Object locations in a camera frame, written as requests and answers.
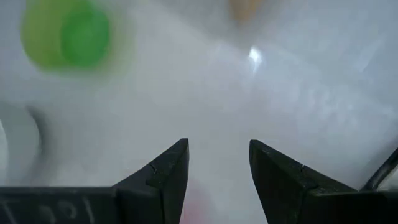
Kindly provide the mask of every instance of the white object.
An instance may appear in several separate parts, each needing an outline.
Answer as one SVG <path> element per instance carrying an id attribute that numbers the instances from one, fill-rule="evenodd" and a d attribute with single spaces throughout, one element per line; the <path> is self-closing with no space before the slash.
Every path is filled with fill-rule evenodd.
<path id="1" fill-rule="evenodd" d="M 0 184 L 19 185 L 40 152 L 36 123 L 27 110 L 0 102 Z"/>
<path id="2" fill-rule="evenodd" d="M 241 27 L 225 0 L 125 0 L 131 68 L 98 83 L 29 62 L 23 2 L 0 1 L 0 97 L 43 114 L 36 185 L 113 185 L 186 137 L 186 223 L 264 223 L 250 139 L 356 188 L 398 146 L 396 0 L 266 0 Z"/>

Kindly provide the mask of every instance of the green bottle cap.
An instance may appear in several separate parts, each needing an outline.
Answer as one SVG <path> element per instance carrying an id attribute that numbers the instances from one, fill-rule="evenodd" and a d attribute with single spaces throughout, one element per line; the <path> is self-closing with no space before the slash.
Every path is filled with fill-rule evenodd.
<path id="1" fill-rule="evenodd" d="M 32 0 L 21 40 L 29 58 L 43 68 L 93 67 L 110 43 L 106 14 L 87 0 Z"/>

